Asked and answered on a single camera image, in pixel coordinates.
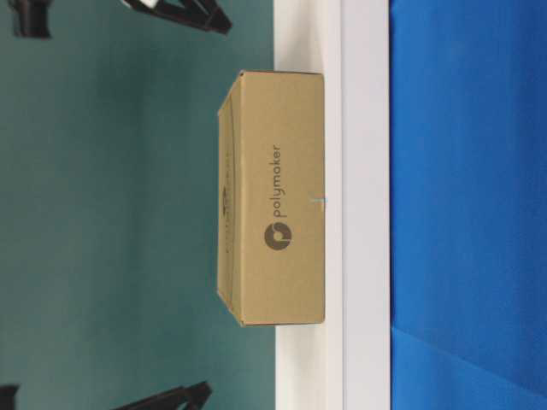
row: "green background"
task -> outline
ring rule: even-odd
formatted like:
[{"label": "green background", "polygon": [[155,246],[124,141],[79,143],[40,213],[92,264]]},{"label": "green background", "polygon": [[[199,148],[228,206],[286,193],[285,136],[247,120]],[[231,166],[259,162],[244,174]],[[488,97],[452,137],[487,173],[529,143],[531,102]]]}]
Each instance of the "green background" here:
[{"label": "green background", "polygon": [[0,384],[19,409],[109,409],[209,380],[274,408],[274,330],[215,292],[216,110],[273,65],[271,0],[223,37],[116,0],[54,2],[49,42],[0,12]]}]

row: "black metal stand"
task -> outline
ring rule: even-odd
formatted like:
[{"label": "black metal stand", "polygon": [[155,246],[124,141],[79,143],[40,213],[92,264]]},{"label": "black metal stand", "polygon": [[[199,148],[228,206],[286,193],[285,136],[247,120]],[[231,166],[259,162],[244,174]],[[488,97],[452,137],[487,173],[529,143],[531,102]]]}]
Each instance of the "black metal stand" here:
[{"label": "black metal stand", "polygon": [[[0,410],[15,410],[18,389],[15,385],[0,386]],[[212,392],[207,382],[202,382],[188,388],[171,389],[115,410],[178,410],[183,404],[186,404],[184,410],[201,410]]]},{"label": "black metal stand", "polygon": [[15,393],[19,386],[0,386],[0,410],[15,410]]}]

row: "cardboard box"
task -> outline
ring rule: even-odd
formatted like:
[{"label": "cardboard box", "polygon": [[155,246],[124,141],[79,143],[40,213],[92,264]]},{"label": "cardboard box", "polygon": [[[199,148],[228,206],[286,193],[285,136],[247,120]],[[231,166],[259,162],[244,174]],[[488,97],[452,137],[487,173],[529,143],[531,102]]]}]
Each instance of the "cardboard box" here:
[{"label": "cardboard box", "polygon": [[322,75],[242,72],[219,123],[219,295],[241,325],[322,322]]}]

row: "polymaker logo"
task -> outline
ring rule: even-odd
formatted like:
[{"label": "polymaker logo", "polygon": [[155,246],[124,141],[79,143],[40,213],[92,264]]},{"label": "polymaker logo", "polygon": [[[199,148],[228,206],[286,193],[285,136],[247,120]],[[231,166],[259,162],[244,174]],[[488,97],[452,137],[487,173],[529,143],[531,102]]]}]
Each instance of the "polymaker logo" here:
[{"label": "polymaker logo", "polygon": [[281,222],[276,222],[266,228],[264,241],[273,250],[283,250],[291,244],[291,228]]}]

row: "black bracket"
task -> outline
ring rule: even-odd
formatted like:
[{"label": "black bracket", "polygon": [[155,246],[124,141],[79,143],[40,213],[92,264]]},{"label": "black bracket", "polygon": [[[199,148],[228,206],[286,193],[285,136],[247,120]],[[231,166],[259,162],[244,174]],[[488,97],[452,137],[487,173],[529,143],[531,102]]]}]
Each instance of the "black bracket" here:
[{"label": "black bracket", "polygon": [[[15,410],[15,394],[19,386],[0,386],[0,410]],[[115,410],[177,410],[186,404],[184,410],[201,410],[211,396],[212,390],[206,382],[191,387],[178,387],[135,401]]]},{"label": "black bracket", "polygon": [[199,30],[227,34],[232,23],[215,0],[179,0],[175,6],[166,0],[159,0],[154,7],[148,7],[140,0],[121,0],[133,10],[154,15]]}]

